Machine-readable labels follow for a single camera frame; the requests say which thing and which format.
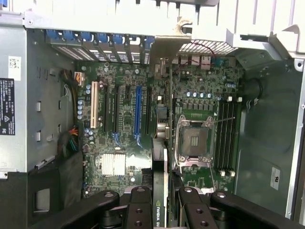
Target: motherboard connector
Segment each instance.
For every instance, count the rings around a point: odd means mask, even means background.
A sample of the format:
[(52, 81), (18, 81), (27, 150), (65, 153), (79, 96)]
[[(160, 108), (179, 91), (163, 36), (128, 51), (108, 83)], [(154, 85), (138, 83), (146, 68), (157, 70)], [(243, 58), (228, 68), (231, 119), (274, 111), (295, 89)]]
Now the motherboard connector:
[(78, 86), (83, 87), (85, 85), (85, 73), (74, 72), (74, 79), (77, 81)]
[(99, 110), (99, 83), (92, 82), (91, 84), (91, 128), (98, 127), (98, 110)]

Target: blue pcie slot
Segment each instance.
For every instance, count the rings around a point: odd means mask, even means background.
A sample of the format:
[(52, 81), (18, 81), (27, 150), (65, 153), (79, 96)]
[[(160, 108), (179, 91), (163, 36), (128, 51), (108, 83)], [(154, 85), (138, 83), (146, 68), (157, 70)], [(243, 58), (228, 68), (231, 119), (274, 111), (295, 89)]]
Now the blue pcie slot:
[(138, 146), (142, 147), (140, 142), (140, 120), (141, 120), (141, 100), (142, 100), (142, 87), (136, 87), (136, 98), (135, 98), (135, 118), (134, 118), (134, 138), (137, 141)]

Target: sticker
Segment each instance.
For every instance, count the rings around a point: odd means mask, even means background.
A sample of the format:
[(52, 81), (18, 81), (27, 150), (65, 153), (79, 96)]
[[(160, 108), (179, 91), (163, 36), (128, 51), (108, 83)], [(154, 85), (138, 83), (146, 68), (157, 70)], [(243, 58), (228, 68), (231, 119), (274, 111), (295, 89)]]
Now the sticker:
[(9, 78), (21, 80), (21, 57), (9, 56)]
[(0, 78), (0, 135), (15, 135), (15, 84)]
[(278, 190), (278, 185), (280, 183), (280, 173), (279, 169), (272, 167), (270, 186), (276, 190)]

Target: black pcie slot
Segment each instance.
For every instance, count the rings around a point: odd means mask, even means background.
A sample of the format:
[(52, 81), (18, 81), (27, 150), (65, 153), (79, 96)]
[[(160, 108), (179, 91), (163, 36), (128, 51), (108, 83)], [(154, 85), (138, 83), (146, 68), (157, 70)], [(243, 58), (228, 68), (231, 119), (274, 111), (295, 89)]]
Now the black pcie slot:
[(120, 99), (120, 86), (116, 85), (114, 87), (114, 101), (113, 101), (113, 133), (119, 132), (119, 103)]
[(147, 88), (146, 94), (146, 117), (145, 117), (145, 134), (149, 134), (150, 117), (152, 112), (152, 88)]
[(109, 88), (104, 86), (104, 115), (103, 115), (103, 128), (104, 131), (108, 131), (108, 116), (109, 116)]

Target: ventilation grille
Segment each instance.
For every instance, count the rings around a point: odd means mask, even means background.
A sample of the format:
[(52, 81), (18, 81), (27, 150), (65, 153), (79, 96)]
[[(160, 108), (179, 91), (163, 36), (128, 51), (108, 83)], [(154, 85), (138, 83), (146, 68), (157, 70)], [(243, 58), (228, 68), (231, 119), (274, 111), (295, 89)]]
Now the ventilation grille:
[(189, 44), (184, 44), (180, 49), (181, 52), (211, 54), (211, 55), (227, 55), (237, 48), (233, 48), (226, 42), (212, 42), (202, 40), (192, 40)]

